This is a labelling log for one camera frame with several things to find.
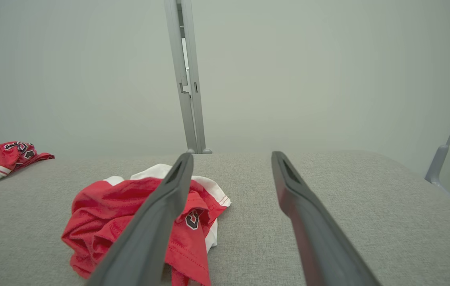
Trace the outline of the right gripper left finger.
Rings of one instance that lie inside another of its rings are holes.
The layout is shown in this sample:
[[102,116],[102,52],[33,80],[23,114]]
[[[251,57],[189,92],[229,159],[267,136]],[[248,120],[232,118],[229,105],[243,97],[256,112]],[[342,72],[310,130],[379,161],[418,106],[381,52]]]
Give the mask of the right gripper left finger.
[[185,208],[193,170],[193,155],[181,154],[87,280],[87,286],[160,285],[173,224]]

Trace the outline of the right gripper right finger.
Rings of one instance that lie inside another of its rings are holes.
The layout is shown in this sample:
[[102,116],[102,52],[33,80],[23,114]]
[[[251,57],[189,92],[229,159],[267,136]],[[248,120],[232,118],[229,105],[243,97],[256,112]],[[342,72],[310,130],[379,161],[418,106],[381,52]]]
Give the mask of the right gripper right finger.
[[379,286],[380,282],[289,158],[271,154],[278,204],[289,217],[308,286]]

